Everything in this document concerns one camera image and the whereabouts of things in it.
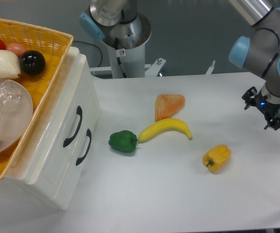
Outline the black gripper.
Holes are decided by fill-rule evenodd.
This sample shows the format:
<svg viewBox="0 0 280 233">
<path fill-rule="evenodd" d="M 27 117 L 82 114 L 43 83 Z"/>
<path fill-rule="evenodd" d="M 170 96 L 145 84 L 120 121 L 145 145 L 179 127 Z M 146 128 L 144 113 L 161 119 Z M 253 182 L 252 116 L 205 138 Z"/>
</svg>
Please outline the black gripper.
<svg viewBox="0 0 280 233">
<path fill-rule="evenodd" d="M 268 102 L 267 96 L 257 94 L 257 89 L 254 86 L 243 94 L 242 100 L 245 103 L 245 110 L 247 110 L 250 106 L 257 107 L 257 109 L 264 114 L 264 118 L 267 122 L 264 127 L 265 130 L 268 128 L 271 128 L 275 131 L 280 129 L 280 114 L 277 116 L 280 103 L 274 104 Z"/>
</svg>

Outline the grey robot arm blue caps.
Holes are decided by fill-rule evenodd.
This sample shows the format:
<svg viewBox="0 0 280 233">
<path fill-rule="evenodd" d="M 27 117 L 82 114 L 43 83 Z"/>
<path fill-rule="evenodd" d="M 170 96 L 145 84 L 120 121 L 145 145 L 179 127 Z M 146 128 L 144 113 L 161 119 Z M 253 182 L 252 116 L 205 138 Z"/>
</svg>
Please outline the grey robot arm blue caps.
<svg viewBox="0 0 280 233">
<path fill-rule="evenodd" d="M 262 78 L 242 96 L 246 107 L 256 107 L 266 127 L 280 128 L 280 8 L 266 0 L 233 0 L 232 6 L 255 30 L 253 37 L 240 37 L 229 53 L 229 61 Z M 82 28 L 102 41 L 109 53 L 113 78 L 153 77 L 162 67 L 158 59 L 145 67 L 145 45 L 151 36 L 149 20 L 137 10 L 135 0 L 93 0 L 79 17 Z"/>
</svg>

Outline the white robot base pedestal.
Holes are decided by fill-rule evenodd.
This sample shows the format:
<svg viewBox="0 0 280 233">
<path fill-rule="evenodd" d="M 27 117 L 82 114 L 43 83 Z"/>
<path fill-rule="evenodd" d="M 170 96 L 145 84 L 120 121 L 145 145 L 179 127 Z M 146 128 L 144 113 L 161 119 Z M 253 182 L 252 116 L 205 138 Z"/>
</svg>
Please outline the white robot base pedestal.
<svg viewBox="0 0 280 233">
<path fill-rule="evenodd" d="M 151 24 L 138 13 L 134 21 L 117 24 L 105 37 L 112 77 L 142 78 L 145 75 L 146 43 L 151 36 Z"/>
</svg>

